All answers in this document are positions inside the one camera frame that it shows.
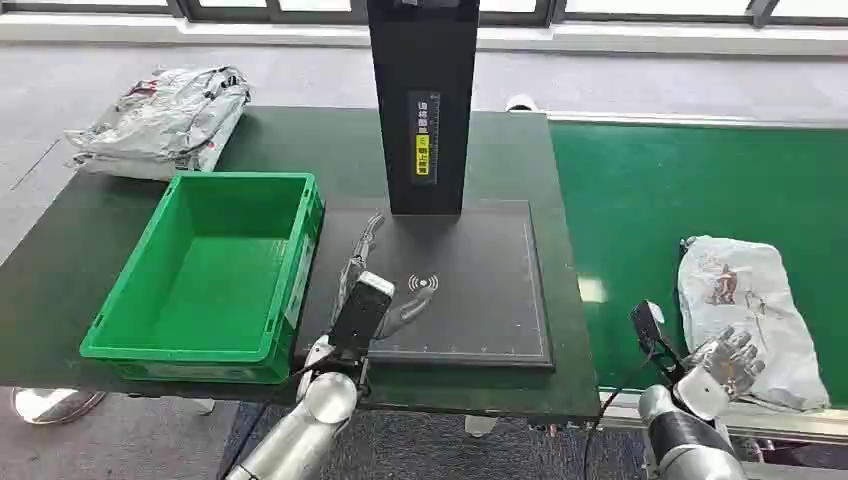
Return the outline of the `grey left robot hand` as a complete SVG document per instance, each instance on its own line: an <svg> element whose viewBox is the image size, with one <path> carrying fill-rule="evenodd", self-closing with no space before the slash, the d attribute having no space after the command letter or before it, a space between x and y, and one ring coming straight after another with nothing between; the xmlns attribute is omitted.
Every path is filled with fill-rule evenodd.
<svg viewBox="0 0 848 480"><path fill-rule="evenodd" d="M342 306L355 281L366 270L368 255L376 247L376 232L382 226L384 220L384 215L379 211L369 218L365 229L354 244L351 256L340 272L332 315L333 327L337 324ZM436 290L437 288L433 285L422 287L411 300L400 306L390 308L376 329L373 339L389 338L411 324L429 305Z"/></svg>

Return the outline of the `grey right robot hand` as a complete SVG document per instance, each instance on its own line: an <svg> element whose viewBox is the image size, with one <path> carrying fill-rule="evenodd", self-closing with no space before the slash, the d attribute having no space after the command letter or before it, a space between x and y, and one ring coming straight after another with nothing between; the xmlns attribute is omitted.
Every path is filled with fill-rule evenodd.
<svg viewBox="0 0 848 480"><path fill-rule="evenodd" d="M706 371L731 400L745 395L766 368L752 334L732 326L706 340L682 364L687 371L698 367Z"/></svg>

